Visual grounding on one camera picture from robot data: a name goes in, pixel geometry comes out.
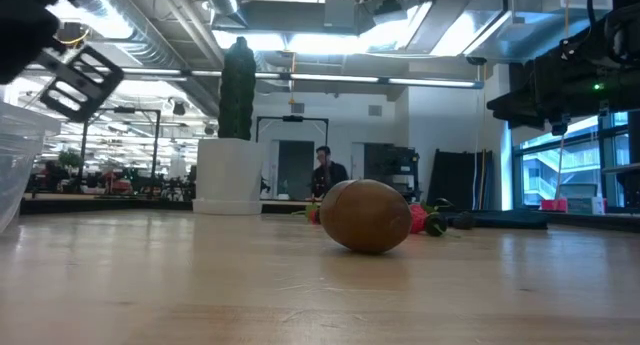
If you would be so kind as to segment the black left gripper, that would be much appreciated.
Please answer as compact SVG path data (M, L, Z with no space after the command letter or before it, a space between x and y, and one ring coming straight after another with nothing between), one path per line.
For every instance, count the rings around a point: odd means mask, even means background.
M43 49L66 52L55 38L60 20L47 9L58 1L0 0L0 84L12 82Z

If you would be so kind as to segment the brown kiwi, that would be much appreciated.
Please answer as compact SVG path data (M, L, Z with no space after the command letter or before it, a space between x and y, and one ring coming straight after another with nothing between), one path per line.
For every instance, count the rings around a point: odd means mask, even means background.
M336 184L319 207L320 224L338 244L359 253L382 254L410 234L412 214L407 201L376 180Z

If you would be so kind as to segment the red strawberry green leaves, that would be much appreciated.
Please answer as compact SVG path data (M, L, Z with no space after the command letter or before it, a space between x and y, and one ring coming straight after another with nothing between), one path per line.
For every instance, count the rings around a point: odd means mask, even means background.
M293 212L293 215L303 215L306 220L314 225L320 225L320 205L318 203L311 203L305 206L304 210Z
M426 201L421 201L420 203L413 203L409 206L412 215L412 225L411 225L411 234L418 234L424 232L424 221L425 218L434 212L440 213L441 209L452 208L453 204L444 198L437 198L435 203L429 205Z

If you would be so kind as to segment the clear plastic tupperware container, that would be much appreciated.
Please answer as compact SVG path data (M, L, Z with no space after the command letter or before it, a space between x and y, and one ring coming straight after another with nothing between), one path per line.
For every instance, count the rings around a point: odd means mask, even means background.
M45 138L60 129L59 120L0 101L0 233L18 213Z

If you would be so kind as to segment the black leaning panels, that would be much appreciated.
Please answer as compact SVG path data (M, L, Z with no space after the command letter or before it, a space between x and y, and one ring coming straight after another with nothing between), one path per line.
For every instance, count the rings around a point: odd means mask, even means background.
M437 149L426 202L432 205L442 198L460 210L492 210L494 170L492 151L458 153Z

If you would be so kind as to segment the folded dark blue cloth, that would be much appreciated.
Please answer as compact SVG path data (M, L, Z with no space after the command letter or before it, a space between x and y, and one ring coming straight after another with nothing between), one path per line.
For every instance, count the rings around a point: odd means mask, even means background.
M520 229L520 230L547 230L549 217L543 213L531 210L507 210L507 211L463 211L471 213L476 221L475 228L494 229ZM444 212L448 224L458 214L463 212Z

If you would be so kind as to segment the small green office plant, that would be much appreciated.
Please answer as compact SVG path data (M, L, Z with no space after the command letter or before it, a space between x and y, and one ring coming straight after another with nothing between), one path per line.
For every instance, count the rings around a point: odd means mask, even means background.
M62 150L58 154L58 163L65 169L81 169L84 159L80 153L72 150Z

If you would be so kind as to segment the long ceiling light strip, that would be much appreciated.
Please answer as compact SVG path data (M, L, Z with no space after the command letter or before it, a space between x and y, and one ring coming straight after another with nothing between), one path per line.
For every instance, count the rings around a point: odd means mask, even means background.
M180 70L123 67L126 79L140 81L186 82L188 78L220 78L221 70ZM353 83L384 86L410 86L454 89L482 89L483 81L455 80L443 78L403 78L356 75L308 74L289 72L257 72L257 80L277 80L284 82L328 82Z

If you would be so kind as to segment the grey ceiling box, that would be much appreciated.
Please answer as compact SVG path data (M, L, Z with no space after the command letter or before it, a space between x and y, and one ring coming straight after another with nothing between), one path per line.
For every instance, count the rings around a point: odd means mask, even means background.
M325 0L324 27L351 31L356 23L354 0Z

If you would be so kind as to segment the person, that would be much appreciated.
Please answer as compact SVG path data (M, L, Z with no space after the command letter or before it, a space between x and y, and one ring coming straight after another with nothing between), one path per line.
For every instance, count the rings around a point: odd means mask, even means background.
M349 179L344 165L331 159L328 146L316 149L319 166L312 173L311 194L313 199L321 199L336 184Z

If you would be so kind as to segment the tall green cactus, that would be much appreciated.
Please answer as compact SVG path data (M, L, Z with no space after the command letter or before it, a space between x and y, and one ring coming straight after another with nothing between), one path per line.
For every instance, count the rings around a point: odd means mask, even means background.
M219 88L219 138L251 140L256 69L254 52L244 37L238 37L224 56Z

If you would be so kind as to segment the white plant pot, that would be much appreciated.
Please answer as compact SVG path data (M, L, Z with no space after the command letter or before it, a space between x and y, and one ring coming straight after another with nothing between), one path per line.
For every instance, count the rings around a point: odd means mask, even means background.
M193 211L209 215L259 215L263 149L237 139L198 143Z

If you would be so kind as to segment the large silver ventilation duct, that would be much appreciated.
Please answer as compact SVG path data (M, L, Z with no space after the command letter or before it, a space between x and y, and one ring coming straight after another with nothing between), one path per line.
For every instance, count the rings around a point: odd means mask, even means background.
M534 58L584 30L613 0L368 0L357 7L361 49L397 58Z

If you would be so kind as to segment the silver spiral air duct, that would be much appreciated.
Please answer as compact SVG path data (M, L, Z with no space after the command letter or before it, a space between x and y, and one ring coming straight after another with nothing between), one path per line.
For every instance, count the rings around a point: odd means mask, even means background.
M138 45L138 50L126 47L126 51L144 67L181 70L190 68L132 0L106 1L133 27L132 40L142 42ZM188 77L186 81L173 81L173 84L184 91L202 113L210 117L219 116L219 96L214 93L214 86L206 85L203 78Z

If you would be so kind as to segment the black aluminium table frame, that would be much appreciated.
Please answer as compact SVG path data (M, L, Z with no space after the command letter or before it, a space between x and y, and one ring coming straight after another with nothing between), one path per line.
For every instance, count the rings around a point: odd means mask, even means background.
M72 198L68 194L62 194L60 196L56 194L45 194L35 199L25 197L20 204L20 213L22 215L115 210L162 210L190 212L193 210L193 206L190 202L184 201L125 198L98 199L84 195ZM560 212L537 212L543 213L549 217L548 226L567 225L579 228L640 234L640 215L579 215Z

